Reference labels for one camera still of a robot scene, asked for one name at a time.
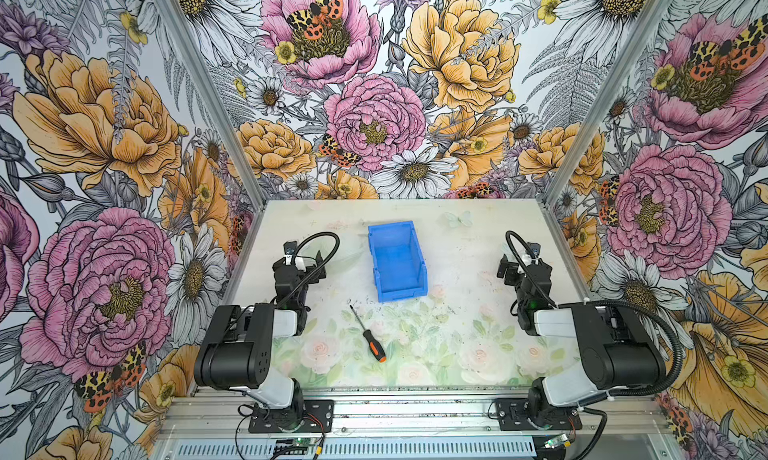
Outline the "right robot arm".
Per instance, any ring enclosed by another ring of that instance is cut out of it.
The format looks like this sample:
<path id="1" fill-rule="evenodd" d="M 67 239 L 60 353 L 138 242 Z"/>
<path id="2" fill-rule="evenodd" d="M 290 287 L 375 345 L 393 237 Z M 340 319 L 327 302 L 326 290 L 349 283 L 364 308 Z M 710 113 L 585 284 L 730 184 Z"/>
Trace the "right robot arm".
<path id="1" fill-rule="evenodd" d="M 578 359 L 557 374 L 535 379 L 524 398 L 498 400 L 501 429 L 578 429 L 581 408 L 617 394 L 645 396 L 666 388 L 665 361 L 638 306 L 612 301 L 556 305 L 549 298 L 552 267 L 538 257 L 538 245 L 525 250 L 499 261 L 497 277 L 516 294 L 510 313 L 530 337 L 573 340 Z"/>

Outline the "orange black handled screwdriver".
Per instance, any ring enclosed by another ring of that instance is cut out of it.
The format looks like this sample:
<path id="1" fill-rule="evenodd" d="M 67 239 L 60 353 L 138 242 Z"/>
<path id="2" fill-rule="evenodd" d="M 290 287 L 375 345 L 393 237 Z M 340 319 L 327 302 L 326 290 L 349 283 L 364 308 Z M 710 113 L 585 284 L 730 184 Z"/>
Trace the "orange black handled screwdriver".
<path id="1" fill-rule="evenodd" d="M 384 363 L 387 360 L 386 352 L 382 346 L 382 344 L 379 342 L 379 340 L 374 336 L 372 331 L 365 327 L 363 324 L 361 318 L 359 317 L 357 311 L 354 309 L 352 305 L 349 306 L 350 310 L 352 311 L 352 314 L 360 327 L 362 328 L 362 335 L 366 340 L 366 343 L 368 345 L 369 351 L 373 355 L 373 357 L 379 362 Z"/>

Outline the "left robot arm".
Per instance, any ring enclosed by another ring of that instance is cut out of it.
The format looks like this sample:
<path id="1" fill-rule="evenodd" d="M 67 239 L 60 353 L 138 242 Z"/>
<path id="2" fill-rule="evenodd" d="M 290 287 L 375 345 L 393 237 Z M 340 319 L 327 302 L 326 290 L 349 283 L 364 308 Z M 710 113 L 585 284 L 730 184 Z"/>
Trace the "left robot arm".
<path id="1" fill-rule="evenodd" d="M 299 381 L 271 366 L 273 342 L 304 333 L 309 286 L 326 277 L 325 266 L 338 251 L 306 258 L 300 251 L 308 242 L 284 244 L 283 258 L 272 266 L 273 300 L 215 309 L 194 363 L 197 385 L 252 399 L 265 413 L 257 428 L 265 432 L 325 428 L 305 404 Z"/>

